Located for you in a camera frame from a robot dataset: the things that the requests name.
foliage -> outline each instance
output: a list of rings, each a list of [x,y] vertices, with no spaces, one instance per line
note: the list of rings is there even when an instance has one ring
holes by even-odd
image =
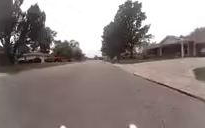
[[[11,62],[18,54],[39,47],[40,51],[49,52],[56,36],[56,32],[45,26],[46,14],[37,4],[23,12],[22,3],[23,0],[0,0],[0,41]]]
[[[121,53],[128,51],[130,57],[133,57],[134,48],[149,41],[152,37],[148,34],[150,25],[142,25],[147,17],[141,9],[142,3],[131,0],[119,6],[114,21],[104,27],[101,48],[103,55],[119,58]]]
[[[79,47],[79,42],[75,40],[71,41],[55,41],[55,47],[53,48],[53,54],[55,56],[65,57],[67,59],[81,60],[85,56]]]

sky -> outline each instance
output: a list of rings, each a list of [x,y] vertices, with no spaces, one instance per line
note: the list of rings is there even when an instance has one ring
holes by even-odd
[[[126,0],[24,0],[23,10],[38,3],[46,12],[46,25],[58,32],[56,39],[77,40],[89,56],[101,55],[103,28],[113,20]],[[145,24],[159,43],[167,35],[187,35],[205,27],[205,0],[139,0],[146,12]]]

tree trunk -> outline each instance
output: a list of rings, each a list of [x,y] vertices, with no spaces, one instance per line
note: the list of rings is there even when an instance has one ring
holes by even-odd
[[[9,64],[14,64],[14,55],[10,45],[10,38],[0,39],[0,40],[3,41],[2,44],[4,48],[4,53],[6,54],[9,60]]]
[[[130,58],[133,58],[133,47],[130,47]]]

residential street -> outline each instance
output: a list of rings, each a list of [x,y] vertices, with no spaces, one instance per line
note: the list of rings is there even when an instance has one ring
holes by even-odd
[[[127,128],[130,123],[205,128],[205,103],[101,61],[0,78],[0,128]]]

road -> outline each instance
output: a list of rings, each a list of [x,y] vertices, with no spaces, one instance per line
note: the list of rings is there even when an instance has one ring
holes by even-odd
[[[127,128],[130,123],[205,128],[205,103],[101,61],[0,78],[0,128]]]

